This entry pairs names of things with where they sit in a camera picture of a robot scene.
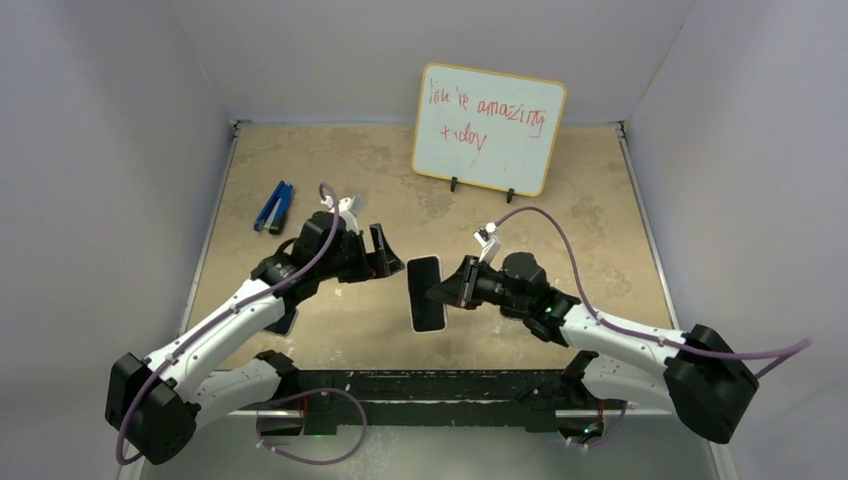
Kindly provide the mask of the silver phone black screen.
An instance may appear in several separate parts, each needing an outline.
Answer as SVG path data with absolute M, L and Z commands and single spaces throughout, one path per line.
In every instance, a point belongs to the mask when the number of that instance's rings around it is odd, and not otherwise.
M 279 320 L 265 327 L 265 330 L 275 335 L 288 336 L 297 319 L 298 311 L 287 311 Z

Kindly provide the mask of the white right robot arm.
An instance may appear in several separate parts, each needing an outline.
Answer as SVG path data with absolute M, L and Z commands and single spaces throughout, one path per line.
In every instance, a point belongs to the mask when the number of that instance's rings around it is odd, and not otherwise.
M 713 329 L 663 329 L 592 310 L 552 286 L 527 252 L 508 255 L 499 270 L 466 256 L 426 297 L 465 310 L 494 305 L 536 338 L 576 349 L 561 381 L 576 407 L 615 400 L 662 410 L 701 438 L 726 444 L 759 388 Z

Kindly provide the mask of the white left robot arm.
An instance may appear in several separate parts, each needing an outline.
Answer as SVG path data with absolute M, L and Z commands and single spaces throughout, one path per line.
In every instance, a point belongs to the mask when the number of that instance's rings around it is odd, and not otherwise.
M 197 325 L 144 357 L 120 357 L 110 370 L 105 407 L 105 419 L 117 432 L 118 464 L 165 463 L 200 428 L 252 404 L 284 409 L 337 394 L 330 386 L 304 388 L 293 360 L 274 350 L 256 354 L 235 370 L 215 370 L 263 330 L 288 335 L 299 305 L 322 282 L 360 283 L 405 270 L 381 225 L 369 229 L 371 248 L 354 215 L 314 213 L 297 237 L 263 258 L 236 292 Z

